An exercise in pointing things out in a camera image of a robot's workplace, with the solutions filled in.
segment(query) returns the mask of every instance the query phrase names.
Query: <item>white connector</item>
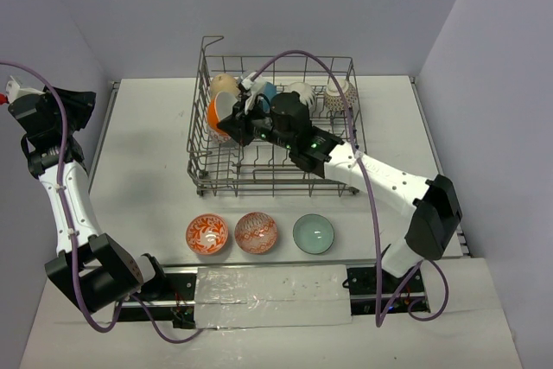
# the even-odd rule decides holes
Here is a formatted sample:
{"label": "white connector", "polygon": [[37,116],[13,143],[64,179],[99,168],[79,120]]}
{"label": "white connector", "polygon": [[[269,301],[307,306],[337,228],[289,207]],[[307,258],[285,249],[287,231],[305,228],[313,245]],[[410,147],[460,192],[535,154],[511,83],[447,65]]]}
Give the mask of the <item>white connector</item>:
{"label": "white connector", "polygon": [[14,76],[10,76],[8,84],[6,84],[6,96],[8,97],[8,102],[11,104],[20,97],[29,94],[43,94],[43,91],[37,90],[36,88],[22,88],[22,82]]}

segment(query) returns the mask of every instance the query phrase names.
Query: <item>metal wire rack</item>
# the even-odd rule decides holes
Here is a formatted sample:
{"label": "metal wire rack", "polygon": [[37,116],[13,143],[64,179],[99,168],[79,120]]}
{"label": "metal wire rack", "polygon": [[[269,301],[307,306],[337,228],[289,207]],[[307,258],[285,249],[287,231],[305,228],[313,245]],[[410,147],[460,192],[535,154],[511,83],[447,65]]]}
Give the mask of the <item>metal wire rack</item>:
{"label": "metal wire rack", "polygon": [[[238,77],[246,70],[256,70],[267,62],[267,55],[214,55],[207,48],[224,39],[224,36],[204,36],[201,42],[198,73],[194,88],[194,102],[188,130],[188,174],[196,185],[198,195],[216,195],[232,192],[245,194],[334,194],[358,191],[336,181],[321,179],[298,169],[289,159],[288,151],[270,143],[254,140],[240,147],[230,141],[219,145],[207,132],[207,107],[210,101],[209,86],[213,76],[229,73]],[[349,80],[357,90],[353,59],[345,56],[320,56],[337,78]],[[324,91],[329,81],[327,73],[316,62],[301,55],[291,55],[275,62],[263,76],[279,92],[295,81],[309,83],[316,94],[316,105],[311,111],[313,124],[321,129],[349,140],[346,116],[343,111],[330,111],[324,104]],[[350,110],[356,129],[359,148],[366,149],[363,116],[359,98]]]}

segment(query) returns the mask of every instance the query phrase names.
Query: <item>wall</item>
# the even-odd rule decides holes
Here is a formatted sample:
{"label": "wall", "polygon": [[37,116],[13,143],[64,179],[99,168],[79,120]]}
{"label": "wall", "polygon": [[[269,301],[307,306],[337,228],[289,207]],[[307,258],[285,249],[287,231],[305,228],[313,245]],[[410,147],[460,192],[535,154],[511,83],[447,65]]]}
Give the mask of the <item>wall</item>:
{"label": "wall", "polygon": [[349,54],[358,73],[418,74],[454,0],[62,0],[114,79],[194,76],[217,53]]}
{"label": "wall", "polygon": [[526,369],[553,366],[553,3],[457,0],[418,79]]}
{"label": "wall", "polygon": [[[0,59],[25,63],[55,86],[99,93],[90,127],[78,136],[90,162],[108,99],[107,78],[92,51],[59,0],[0,0],[0,10]],[[0,67],[0,87],[13,73],[20,74]],[[35,318],[56,233],[48,197],[19,147],[22,129],[7,110],[0,107],[0,366],[12,369]]]}

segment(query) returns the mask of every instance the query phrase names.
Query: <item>green bowl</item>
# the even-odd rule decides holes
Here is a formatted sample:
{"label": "green bowl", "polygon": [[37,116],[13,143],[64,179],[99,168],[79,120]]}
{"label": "green bowl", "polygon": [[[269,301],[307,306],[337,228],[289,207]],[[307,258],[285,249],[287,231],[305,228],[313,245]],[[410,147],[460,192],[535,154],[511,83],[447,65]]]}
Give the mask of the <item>green bowl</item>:
{"label": "green bowl", "polygon": [[304,215],[294,224],[294,242],[307,254],[322,254],[334,242],[334,228],[324,216]]}

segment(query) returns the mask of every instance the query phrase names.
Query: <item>orange cup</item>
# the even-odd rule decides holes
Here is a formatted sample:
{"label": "orange cup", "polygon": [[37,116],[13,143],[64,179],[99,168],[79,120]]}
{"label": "orange cup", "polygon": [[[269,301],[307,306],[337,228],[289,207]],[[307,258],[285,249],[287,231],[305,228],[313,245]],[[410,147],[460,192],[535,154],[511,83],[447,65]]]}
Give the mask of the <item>orange cup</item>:
{"label": "orange cup", "polygon": [[207,123],[220,134],[226,133],[217,128],[217,123],[232,114],[232,106],[238,99],[231,92],[221,91],[211,100],[207,107]]}

